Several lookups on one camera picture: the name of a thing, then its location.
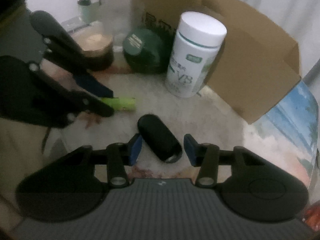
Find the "cardboard box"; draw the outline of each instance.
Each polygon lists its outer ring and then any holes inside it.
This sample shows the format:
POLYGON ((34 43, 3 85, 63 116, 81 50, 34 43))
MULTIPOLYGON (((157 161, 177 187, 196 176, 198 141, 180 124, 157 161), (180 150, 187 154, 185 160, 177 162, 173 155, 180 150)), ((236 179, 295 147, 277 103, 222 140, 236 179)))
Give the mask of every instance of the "cardboard box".
MULTIPOLYGON (((174 33, 195 0, 139 0, 144 22, 174 33)), ((268 17, 240 0, 202 0, 227 28, 206 84, 249 124, 275 106, 301 77, 297 42, 268 17)))

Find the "white bottle cap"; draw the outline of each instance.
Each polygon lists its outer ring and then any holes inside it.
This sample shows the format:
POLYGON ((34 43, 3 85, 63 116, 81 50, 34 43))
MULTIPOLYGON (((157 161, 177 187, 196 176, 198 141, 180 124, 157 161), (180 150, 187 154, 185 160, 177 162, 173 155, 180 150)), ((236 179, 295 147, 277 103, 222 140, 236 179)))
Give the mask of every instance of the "white bottle cap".
POLYGON ((186 40, 205 47, 220 46, 227 35, 227 29, 221 22, 199 12, 181 14, 178 32, 186 40))

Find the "white curtain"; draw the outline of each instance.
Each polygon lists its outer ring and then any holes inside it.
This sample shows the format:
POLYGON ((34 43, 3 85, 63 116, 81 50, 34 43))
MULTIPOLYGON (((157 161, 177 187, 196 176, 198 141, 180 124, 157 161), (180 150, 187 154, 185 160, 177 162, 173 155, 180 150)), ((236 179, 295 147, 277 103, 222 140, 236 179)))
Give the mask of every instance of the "white curtain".
POLYGON ((268 16, 300 46, 304 77, 320 58, 320 0, 242 0, 268 16))

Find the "ribbed gray surface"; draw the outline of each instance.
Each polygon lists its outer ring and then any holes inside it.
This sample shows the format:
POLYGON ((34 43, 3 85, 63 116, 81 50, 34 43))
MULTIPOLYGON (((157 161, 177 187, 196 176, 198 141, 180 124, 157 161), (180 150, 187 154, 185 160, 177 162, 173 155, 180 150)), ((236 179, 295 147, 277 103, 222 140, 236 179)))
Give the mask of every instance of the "ribbed gray surface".
POLYGON ((112 190, 96 210, 64 223, 26 219, 15 230, 23 240, 305 240, 298 220, 263 224, 243 219, 189 179, 136 179, 112 190))

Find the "green battery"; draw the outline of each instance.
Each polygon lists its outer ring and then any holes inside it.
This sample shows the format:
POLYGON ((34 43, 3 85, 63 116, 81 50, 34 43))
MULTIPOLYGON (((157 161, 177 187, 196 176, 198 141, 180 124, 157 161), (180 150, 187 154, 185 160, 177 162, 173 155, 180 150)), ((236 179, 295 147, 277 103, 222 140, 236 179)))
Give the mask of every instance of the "green battery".
POLYGON ((136 99, 135 98, 101 98, 103 103, 111 106, 116 111, 135 111, 136 99))

